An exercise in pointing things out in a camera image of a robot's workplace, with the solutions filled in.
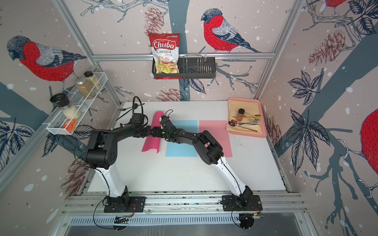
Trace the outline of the magenta paper sheet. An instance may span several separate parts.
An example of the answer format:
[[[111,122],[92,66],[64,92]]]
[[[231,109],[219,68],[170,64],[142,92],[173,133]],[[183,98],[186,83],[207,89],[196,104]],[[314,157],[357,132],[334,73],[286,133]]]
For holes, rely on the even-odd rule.
[[[160,127],[160,121],[163,115],[164,113],[162,111],[155,112],[152,119],[151,128]],[[148,152],[154,149],[158,153],[159,147],[160,147],[160,138],[149,136],[146,138],[146,141],[142,148],[142,152]]]

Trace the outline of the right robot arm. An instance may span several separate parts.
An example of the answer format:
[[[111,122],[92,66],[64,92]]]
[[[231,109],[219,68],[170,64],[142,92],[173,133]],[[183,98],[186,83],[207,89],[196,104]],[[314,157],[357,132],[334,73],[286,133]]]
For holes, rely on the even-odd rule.
[[[244,184],[232,170],[223,153],[220,143],[207,130],[201,133],[188,132],[181,128],[176,128],[169,117],[163,116],[160,127],[151,130],[153,137],[164,138],[168,142],[191,145],[197,151],[201,160],[214,166],[225,179],[232,195],[236,198],[236,203],[247,206],[253,198],[252,190]]]

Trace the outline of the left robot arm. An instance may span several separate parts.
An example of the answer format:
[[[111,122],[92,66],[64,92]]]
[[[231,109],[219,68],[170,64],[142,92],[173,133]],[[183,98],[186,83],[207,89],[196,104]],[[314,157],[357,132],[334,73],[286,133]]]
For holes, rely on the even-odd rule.
[[[111,130],[94,130],[89,138],[84,155],[84,162],[94,169],[107,187],[107,203],[123,205],[131,204],[129,191],[121,180],[115,165],[118,156],[118,143],[126,138],[145,138],[150,136],[149,125],[124,124]]]

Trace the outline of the light blue paper sheet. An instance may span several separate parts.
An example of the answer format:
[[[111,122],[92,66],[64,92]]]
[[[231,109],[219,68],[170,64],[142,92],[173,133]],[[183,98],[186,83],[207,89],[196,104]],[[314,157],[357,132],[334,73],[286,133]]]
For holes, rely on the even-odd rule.
[[[173,120],[172,123],[176,128],[182,128],[185,131],[188,131],[191,133],[198,132],[197,120]],[[192,145],[168,142],[165,156],[166,157],[198,157],[198,154]]]

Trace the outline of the light pink paper sheet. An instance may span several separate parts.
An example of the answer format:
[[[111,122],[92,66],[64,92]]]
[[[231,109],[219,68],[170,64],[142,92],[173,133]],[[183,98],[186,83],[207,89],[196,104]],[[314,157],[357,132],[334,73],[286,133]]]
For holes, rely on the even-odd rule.
[[[226,126],[226,121],[199,121],[199,131],[207,130],[222,146],[224,156],[232,158],[231,142]]]

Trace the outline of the iridescent rainbow spoon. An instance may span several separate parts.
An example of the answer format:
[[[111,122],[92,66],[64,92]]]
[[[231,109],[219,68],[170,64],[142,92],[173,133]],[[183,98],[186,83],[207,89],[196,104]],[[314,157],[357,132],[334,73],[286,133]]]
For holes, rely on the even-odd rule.
[[[238,122],[238,121],[236,121],[236,120],[231,120],[231,121],[229,122],[229,124],[230,124],[231,126],[259,125],[259,123],[254,123],[254,122],[240,123],[240,122]]]

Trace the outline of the small red box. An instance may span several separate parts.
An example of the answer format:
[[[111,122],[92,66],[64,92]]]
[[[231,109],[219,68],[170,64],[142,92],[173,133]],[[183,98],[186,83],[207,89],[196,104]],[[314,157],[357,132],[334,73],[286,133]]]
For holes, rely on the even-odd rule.
[[[63,124],[62,129],[66,130],[69,133],[72,133],[76,129],[76,127],[77,120],[69,120]]]

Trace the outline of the tan spice bottle front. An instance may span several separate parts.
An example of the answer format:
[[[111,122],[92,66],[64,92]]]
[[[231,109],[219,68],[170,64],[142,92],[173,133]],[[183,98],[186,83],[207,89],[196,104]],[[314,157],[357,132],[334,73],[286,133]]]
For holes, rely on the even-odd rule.
[[[75,80],[76,86],[80,93],[83,95],[86,99],[93,99],[95,96],[92,93],[92,87],[91,85],[84,79],[84,78],[77,78]]]

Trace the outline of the tan spice bottle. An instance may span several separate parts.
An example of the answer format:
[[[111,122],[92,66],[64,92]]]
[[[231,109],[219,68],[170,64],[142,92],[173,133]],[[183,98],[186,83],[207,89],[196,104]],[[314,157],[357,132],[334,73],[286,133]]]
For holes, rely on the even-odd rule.
[[[84,79],[84,78],[77,78],[75,80],[76,86],[80,93],[83,95],[86,99],[93,99],[95,96],[92,93],[92,87],[91,85]]]
[[[87,71],[84,73],[86,81],[95,89],[100,90],[102,87],[102,84],[99,82],[98,77],[92,72]]]

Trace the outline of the black lid grinder jar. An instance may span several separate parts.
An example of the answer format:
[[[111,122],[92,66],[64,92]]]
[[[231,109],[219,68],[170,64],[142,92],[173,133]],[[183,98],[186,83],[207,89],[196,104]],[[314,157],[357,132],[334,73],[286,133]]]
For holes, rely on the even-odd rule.
[[[70,120],[77,120],[81,117],[82,113],[79,108],[69,100],[68,96],[64,93],[57,93],[50,98],[50,102],[57,106]]]

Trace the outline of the red pepper spice jar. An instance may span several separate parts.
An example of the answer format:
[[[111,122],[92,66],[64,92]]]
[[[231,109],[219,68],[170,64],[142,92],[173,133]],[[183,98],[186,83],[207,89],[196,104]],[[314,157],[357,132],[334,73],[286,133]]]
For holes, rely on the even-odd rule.
[[[236,113],[236,121],[239,123],[243,120],[243,117],[245,115],[245,110],[240,108]]]

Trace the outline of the tan spice bottle rear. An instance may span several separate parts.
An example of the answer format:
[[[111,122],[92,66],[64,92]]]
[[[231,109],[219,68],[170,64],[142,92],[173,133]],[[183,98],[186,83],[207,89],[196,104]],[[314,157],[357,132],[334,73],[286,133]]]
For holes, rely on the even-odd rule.
[[[84,73],[86,81],[95,89],[100,90],[102,87],[102,84],[99,82],[98,77],[92,72],[87,71]]]

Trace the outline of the Chuba cassava chips bag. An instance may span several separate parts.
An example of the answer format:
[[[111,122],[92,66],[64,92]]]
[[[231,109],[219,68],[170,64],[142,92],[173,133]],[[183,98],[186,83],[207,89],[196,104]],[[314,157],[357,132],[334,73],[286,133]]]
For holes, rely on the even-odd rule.
[[[155,74],[178,74],[180,34],[148,33]]]

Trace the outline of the silver spoon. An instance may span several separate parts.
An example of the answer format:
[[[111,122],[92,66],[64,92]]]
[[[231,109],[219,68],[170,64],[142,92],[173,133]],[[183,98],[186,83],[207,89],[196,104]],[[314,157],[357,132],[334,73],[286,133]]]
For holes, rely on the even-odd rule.
[[[260,122],[260,119],[249,119],[248,123],[259,123]]]

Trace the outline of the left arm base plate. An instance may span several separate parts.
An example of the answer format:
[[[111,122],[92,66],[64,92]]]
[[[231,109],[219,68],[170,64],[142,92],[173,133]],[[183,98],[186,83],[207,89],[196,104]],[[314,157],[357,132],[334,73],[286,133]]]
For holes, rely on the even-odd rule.
[[[104,200],[104,212],[105,213],[140,213],[143,212],[146,202],[146,197],[126,197],[125,199],[118,197],[113,198],[106,196]]]

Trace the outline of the clear acrylic wall shelf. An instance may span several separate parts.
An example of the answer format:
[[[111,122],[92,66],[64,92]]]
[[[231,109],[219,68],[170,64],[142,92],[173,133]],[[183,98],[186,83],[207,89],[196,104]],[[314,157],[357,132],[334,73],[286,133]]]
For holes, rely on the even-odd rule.
[[[65,93],[71,103],[77,106],[82,113],[81,117],[77,119],[77,127],[75,131],[78,130],[79,123],[84,118],[94,100],[98,98],[101,90],[105,88],[108,80],[107,76],[103,72],[95,72],[94,74],[98,77],[99,82],[102,84],[102,87],[100,90],[95,90],[92,87],[92,93],[95,95],[93,99],[84,98],[77,87],[74,87],[72,91]],[[54,105],[54,107],[58,109],[58,112],[53,116],[53,119],[48,122],[47,130],[53,135],[72,135],[74,132],[69,133],[66,130],[62,129],[63,124],[69,120],[64,116],[63,112],[57,106]]]

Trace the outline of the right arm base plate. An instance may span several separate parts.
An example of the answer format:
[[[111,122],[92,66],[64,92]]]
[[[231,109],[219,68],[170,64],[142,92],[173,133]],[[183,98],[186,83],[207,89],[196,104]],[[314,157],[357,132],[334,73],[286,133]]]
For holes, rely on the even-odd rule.
[[[224,211],[262,211],[261,199],[258,195],[253,195],[249,201],[243,201],[234,195],[223,195],[221,204]]]

